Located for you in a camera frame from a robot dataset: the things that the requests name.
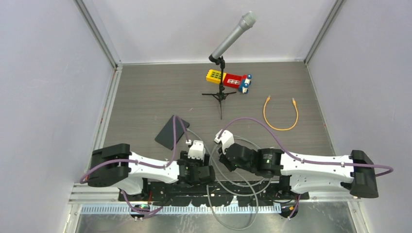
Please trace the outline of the black network switch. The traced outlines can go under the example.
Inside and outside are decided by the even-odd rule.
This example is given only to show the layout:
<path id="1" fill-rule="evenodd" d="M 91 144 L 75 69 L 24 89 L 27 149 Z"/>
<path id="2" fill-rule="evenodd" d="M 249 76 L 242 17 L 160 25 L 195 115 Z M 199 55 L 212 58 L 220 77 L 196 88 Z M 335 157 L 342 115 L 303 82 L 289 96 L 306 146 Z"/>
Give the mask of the black network switch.
<path id="1" fill-rule="evenodd" d="M 161 131 L 158 133 L 158 135 L 155 137 L 155 141 L 164 147 L 173 150 L 173 125 L 172 125 L 172 120 L 173 120 L 174 115 L 171 116 L 171 118 L 168 120 L 168 122 L 165 124 L 165 126 L 161 129 Z M 180 124 L 180 121 L 176 118 L 175 119 L 175 129 L 176 129 L 176 141 L 178 142 L 181 137 L 184 135 L 183 128 Z"/>

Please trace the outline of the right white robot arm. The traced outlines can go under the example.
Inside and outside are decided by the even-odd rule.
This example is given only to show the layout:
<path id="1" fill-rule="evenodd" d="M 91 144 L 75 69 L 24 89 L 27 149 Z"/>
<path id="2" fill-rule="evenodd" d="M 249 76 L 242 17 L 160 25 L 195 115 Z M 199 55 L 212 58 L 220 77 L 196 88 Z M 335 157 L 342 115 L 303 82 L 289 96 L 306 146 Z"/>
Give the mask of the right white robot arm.
<path id="1" fill-rule="evenodd" d="M 229 170 L 237 168 L 263 178 L 279 177 L 278 195 L 290 199 L 295 194 L 348 190 L 360 198 L 377 198 L 378 186 L 372 160 L 362 150 L 350 155 L 290 157 L 280 149 L 253 150 L 234 143 L 218 149 L 219 161 Z"/>

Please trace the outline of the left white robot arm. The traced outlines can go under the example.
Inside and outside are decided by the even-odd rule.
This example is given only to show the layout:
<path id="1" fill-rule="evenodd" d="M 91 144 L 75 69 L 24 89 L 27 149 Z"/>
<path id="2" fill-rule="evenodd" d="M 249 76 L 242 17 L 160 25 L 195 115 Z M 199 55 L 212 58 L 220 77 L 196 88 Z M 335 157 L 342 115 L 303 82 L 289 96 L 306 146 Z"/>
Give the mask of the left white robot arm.
<path id="1" fill-rule="evenodd" d="M 81 183 L 90 187 L 116 187 L 138 201 L 149 195 L 147 179 L 182 187 L 211 184 L 215 171 L 202 141 L 190 141 L 176 161 L 160 161 L 130 151 L 130 145 L 117 144 L 95 150 L 90 169 Z"/>

